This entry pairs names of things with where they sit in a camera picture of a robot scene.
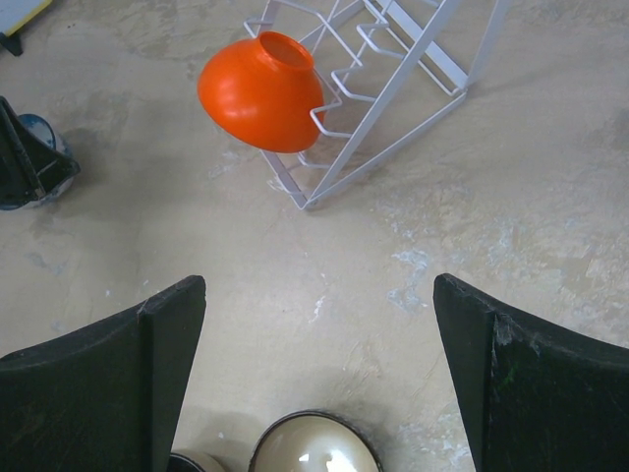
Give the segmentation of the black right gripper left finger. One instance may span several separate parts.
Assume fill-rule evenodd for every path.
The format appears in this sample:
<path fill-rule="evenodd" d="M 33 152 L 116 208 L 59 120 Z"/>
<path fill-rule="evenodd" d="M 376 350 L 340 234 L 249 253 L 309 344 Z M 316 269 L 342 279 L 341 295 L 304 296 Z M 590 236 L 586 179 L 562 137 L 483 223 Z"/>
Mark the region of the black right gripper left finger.
<path fill-rule="evenodd" d="M 164 471 L 205 314 L 190 275 L 1 359 L 4 471 Z"/>

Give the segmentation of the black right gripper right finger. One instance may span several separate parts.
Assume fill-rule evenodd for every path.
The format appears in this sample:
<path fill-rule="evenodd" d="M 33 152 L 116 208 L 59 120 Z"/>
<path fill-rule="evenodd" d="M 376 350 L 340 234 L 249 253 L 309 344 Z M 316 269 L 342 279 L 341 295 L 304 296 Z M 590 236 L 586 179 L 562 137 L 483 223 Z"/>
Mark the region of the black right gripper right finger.
<path fill-rule="evenodd" d="M 476 470 L 627 470 L 627 349 L 448 273 L 433 305 Z"/>

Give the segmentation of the orange plastic bowl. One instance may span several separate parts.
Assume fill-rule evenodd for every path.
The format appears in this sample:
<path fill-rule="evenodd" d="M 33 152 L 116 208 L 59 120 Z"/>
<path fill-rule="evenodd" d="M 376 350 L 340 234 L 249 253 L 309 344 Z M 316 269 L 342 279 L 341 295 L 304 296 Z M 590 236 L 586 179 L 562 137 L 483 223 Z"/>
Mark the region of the orange plastic bowl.
<path fill-rule="evenodd" d="M 197 90 L 209 117 L 255 148 L 294 153 L 320 135 L 311 115 L 324 104 L 313 56 L 285 34 L 264 31 L 222 48 L 203 67 Z"/>

